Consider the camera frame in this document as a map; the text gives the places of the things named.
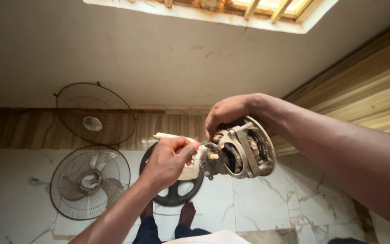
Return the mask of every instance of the hand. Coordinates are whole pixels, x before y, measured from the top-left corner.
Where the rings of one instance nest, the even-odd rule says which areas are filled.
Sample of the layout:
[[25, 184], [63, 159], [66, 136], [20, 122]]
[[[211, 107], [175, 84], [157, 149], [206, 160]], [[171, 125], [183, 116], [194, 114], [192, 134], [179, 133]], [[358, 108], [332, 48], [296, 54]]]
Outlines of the hand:
[[186, 163], [191, 162], [199, 143], [190, 142], [185, 137], [160, 139], [140, 176], [151, 181], [157, 193], [174, 184]]
[[225, 98], [216, 103], [205, 119], [205, 134], [212, 138], [220, 124], [234, 122], [244, 116], [251, 115], [252, 105], [258, 99], [267, 96], [262, 93], [239, 95]]

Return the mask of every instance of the bare foot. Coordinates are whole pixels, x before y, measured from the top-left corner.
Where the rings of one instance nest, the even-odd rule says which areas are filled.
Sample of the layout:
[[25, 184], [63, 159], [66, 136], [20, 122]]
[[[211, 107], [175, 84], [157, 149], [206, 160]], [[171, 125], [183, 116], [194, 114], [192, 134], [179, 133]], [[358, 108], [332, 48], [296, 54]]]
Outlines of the bare foot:
[[181, 213], [180, 213], [180, 220], [179, 224], [185, 224], [189, 227], [191, 227], [192, 220], [194, 219], [195, 216], [195, 207], [192, 201], [188, 201], [183, 205], [183, 208], [181, 208]]
[[141, 219], [141, 222], [144, 221], [145, 218], [147, 218], [148, 216], [151, 216], [153, 217], [153, 200], [151, 200], [147, 206], [144, 208], [144, 210], [142, 211], [141, 215], [139, 216], [139, 218]]

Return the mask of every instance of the leg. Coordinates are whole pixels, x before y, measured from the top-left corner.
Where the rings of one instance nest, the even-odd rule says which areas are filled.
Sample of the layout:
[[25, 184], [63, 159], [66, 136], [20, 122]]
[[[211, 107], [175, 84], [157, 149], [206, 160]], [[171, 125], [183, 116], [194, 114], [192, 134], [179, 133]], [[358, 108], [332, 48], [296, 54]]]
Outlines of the leg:
[[141, 225], [133, 244], [159, 244], [162, 243], [157, 233], [157, 225], [153, 218], [153, 201], [150, 201], [141, 213]]
[[176, 239], [211, 234], [202, 229], [191, 230], [190, 226], [194, 219], [195, 212], [194, 204], [191, 201], [186, 202], [183, 208], [181, 208], [179, 224], [174, 231]]

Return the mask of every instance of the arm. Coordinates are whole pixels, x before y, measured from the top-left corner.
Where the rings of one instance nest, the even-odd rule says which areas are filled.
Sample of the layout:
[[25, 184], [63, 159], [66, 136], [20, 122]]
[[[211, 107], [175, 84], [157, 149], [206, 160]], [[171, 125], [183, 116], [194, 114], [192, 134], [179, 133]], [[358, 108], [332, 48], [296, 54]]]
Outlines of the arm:
[[264, 94], [215, 104], [207, 135], [221, 123], [254, 116], [336, 181], [351, 197], [390, 220], [390, 134], [342, 122]]
[[161, 139], [135, 184], [70, 243], [121, 244], [151, 199], [177, 181], [198, 146], [198, 142], [190, 143], [184, 137]]

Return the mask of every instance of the man's right hand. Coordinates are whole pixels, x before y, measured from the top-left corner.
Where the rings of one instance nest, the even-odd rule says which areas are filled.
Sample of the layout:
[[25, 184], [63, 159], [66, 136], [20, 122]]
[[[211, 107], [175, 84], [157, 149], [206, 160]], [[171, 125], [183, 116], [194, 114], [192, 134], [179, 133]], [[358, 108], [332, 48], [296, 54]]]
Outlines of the man's right hand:
[[216, 103], [210, 110], [205, 120], [205, 133], [207, 138], [212, 138], [220, 124], [234, 122], [241, 117], [253, 115], [254, 104], [267, 95], [254, 93], [225, 98]]

